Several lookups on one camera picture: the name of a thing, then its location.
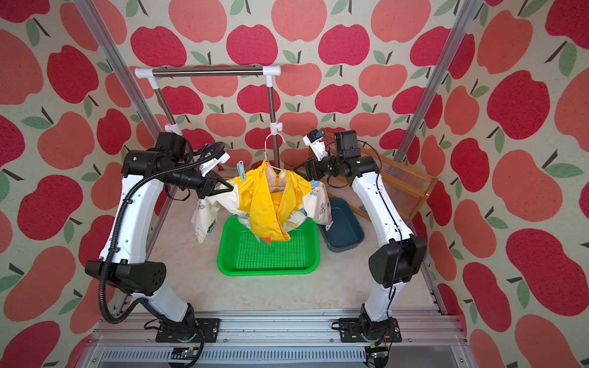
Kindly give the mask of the blue-green clothespin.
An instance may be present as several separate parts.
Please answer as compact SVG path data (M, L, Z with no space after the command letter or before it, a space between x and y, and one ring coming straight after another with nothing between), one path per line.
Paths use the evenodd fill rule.
M238 171L240 180L242 182L245 182L246 181L245 165L244 165L244 162L242 160L240 160L239 162L237 162L236 169Z

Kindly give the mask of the white dinosaur print jacket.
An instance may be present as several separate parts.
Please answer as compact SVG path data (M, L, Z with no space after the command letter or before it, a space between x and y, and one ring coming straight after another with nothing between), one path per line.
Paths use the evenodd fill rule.
M307 219L327 227L333 223L331 203L321 182L297 174L281 179L278 188L271 188L265 180L244 184L235 178L229 182L233 185L230 193L199 201L192 217L197 242L204 242L214 230L221 208L267 243L289 241L290 232Z

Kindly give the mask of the yellow jacket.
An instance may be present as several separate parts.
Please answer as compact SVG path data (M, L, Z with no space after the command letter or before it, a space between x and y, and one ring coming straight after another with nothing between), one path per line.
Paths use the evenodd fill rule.
M254 236L268 244L288 242L290 231L307 218L323 220L325 192L321 187L314 188L290 170L275 171L266 161L245 174L245 182L236 176L229 183L237 188L237 211L245 213Z

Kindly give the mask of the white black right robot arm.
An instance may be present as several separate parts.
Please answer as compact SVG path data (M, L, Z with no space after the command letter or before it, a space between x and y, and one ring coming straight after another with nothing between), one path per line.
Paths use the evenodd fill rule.
M323 136L320 131L312 130L303 137L305 145L314 153L313 158L302 164L303 177L313 180L345 178L367 210L379 245L368 261L374 285L361 307L357 326L350 330L359 332L368 342L380 342L393 327L394 302L425 258L426 240L414 235L403 221L385 190L374 158L361 154L356 132L337 132L334 154L328 153Z

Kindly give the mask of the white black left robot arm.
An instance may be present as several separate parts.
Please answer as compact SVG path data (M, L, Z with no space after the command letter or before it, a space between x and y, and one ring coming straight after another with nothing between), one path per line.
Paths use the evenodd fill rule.
M164 337L205 343L193 307L166 284L167 267L147 261L147 238L163 190L176 187L201 199L231 192L233 187L213 173L228 158L223 143L194 150L177 133L160 133L155 147L125 156L121 200L110 237L98 259L85 265L86 274L99 282L98 303L106 322L120 324L142 305L160 322Z

